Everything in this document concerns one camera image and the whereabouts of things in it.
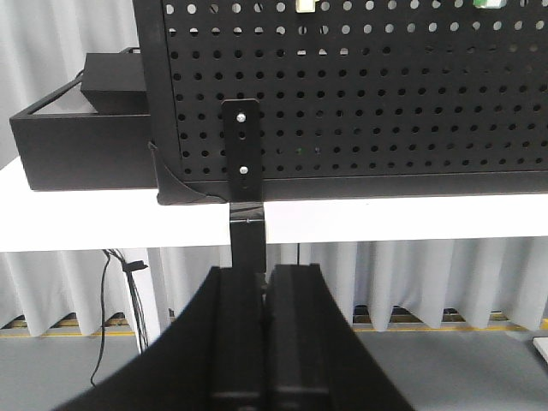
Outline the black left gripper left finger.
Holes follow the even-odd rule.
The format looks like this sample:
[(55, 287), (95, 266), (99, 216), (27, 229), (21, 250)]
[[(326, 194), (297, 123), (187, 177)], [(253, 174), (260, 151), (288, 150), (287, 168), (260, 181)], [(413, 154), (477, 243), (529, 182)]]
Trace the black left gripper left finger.
[(179, 317), (143, 354), (61, 410), (261, 410), (259, 278), (211, 268)]

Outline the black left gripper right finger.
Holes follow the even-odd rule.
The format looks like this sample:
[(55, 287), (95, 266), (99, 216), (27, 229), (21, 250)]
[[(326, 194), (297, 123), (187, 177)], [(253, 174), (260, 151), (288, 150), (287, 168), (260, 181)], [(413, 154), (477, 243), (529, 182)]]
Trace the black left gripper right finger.
[(266, 309), (269, 409), (411, 409), (348, 324), (318, 265), (277, 265)]

